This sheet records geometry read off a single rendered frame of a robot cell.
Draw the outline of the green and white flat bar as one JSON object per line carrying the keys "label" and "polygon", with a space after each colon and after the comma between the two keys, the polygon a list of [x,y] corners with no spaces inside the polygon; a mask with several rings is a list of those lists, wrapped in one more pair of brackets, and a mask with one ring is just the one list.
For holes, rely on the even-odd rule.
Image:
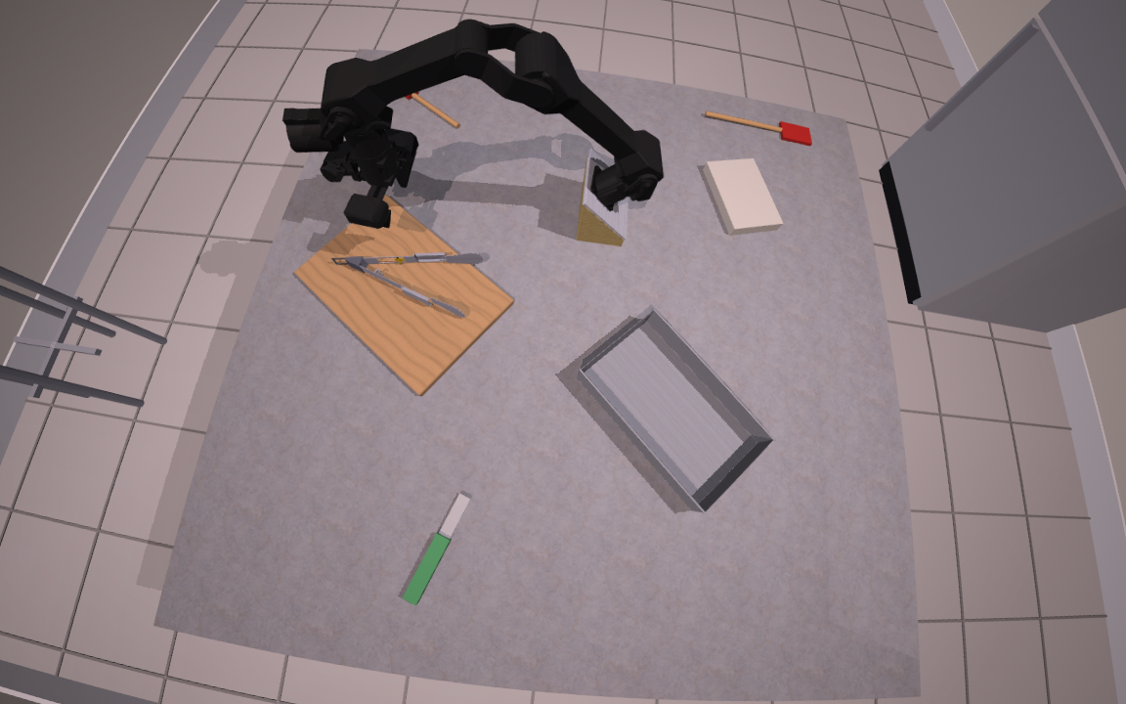
{"label": "green and white flat bar", "polygon": [[470,498],[464,494],[457,494],[455,504],[452,506],[452,513],[444,520],[441,532],[437,532],[434,536],[432,544],[426,550],[426,555],[423,556],[423,562],[418,565],[418,571],[412,574],[412,581],[404,592],[403,599],[410,601],[412,605],[418,605],[423,592],[426,590],[426,585],[432,581],[432,574],[435,569],[437,569],[441,558],[444,555],[444,550],[450,546],[452,533],[456,529],[457,522],[461,519],[464,510],[468,506]]}

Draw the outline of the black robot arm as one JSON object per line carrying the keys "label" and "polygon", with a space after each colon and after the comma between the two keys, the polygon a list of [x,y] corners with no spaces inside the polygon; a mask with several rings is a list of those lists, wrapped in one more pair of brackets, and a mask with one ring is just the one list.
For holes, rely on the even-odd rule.
{"label": "black robot arm", "polygon": [[[515,52],[515,74],[489,50]],[[461,20],[457,27],[381,57],[352,57],[327,68],[318,109],[284,109],[282,123],[296,153],[329,152],[319,168],[329,182],[352,175],[352,155],[377,157],[388,148],[393,109],[388,103],[455,77],[477,77],[497,93],[540,114],[562,114],[614,157],[595,166],[590,191],[613,212],[614,203],[651,199],[663,179],[660,139],[631,126],[580,81],[566,50],[548,32],[517,23]],[[347,139],[347,140],[345,140]]]}

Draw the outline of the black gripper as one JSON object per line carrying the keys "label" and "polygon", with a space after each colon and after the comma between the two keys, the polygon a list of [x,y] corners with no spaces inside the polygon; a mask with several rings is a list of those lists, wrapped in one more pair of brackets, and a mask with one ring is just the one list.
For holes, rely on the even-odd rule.
{"label": "black gripper", "polygon": [[377,157],[350,155],[350,163],[357,163],[361,168],[361,180],[370,182],[367,195],[351,195],[345,206],[345,217],[350,224],[366,228],[390,228],[392,223],[392,210],[388,204],[382,200],[388,186],[392,187],[395,179],[401,187],[406,188],[410,181],[412,160],[418,153],[418,139],[412,132],[402,130],[384,130],[387,133],[388,148]]}

